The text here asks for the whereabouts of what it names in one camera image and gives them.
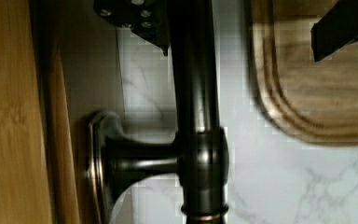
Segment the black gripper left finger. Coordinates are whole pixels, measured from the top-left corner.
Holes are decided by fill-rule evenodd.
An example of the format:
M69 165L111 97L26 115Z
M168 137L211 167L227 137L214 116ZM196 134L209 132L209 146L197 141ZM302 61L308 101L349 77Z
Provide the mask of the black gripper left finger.
M116 27L135 35L168 55L170 34L167 0L93 0L94 11Z

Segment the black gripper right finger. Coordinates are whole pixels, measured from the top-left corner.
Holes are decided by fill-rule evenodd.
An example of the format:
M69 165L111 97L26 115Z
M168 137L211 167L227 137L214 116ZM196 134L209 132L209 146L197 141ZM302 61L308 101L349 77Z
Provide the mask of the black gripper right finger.
M338 0L311 29L311 48L315 62L357 41L358 0Z

